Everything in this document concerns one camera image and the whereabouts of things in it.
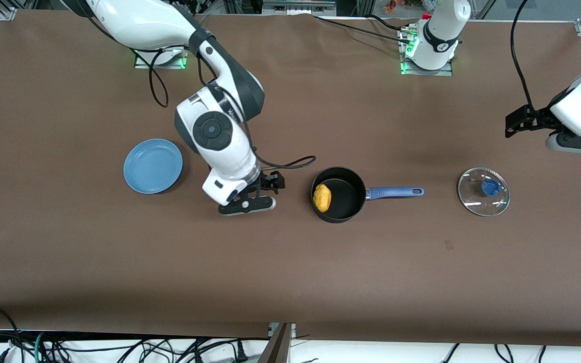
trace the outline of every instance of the blue handle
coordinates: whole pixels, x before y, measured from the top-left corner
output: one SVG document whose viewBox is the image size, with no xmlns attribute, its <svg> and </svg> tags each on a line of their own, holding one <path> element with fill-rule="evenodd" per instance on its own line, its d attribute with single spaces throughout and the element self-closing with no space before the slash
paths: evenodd
<svg viewBox="0 0 581 363">
<path fill-rule="evenodd" d="M 404 196 L 422 196 L 425 189 L 421 187 L 382 187 L 369 188 L 369 200 L 381 198 L 397 198 Z"/>
</svg>

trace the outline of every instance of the brown table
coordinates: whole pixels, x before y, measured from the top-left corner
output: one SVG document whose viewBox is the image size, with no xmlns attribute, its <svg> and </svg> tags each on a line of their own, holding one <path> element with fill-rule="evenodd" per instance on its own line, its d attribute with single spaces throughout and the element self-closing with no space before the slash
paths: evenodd
<svg viewBox="0 0 581 363">
<path fill-rule="evenodd" d="M 274 211 L 225 218 L 202 192 L 207 166 L 173 127 L 200 89 L 194 58 L 161 71 L 163 109 L 147 71 L 87 19 L 0 23 L 0 307 L 21 328 L 261 336 L 293 321 L 311 338 L 581 345 L 581 155 L 548 151 L 544 131 L 503 137 L 524 103 L 509 23 L 469 23 L 451 78 L 401 76 L 391 41 L 310 16 L 206 25 L 263 83 L 260 153 L 318 156 L 284 173 Z M 536 106 L 581 73 L 571 24 L 522 23 L 517 49 Z M 123 179 L 148 138 L 184 153 L 182 183 L 163 195 Z M 330 225 L 307 188 L 332 165 L 426 196 Z M 496 218 L 456 196 L 478 166 L 512 191 Z"/>
</svg>

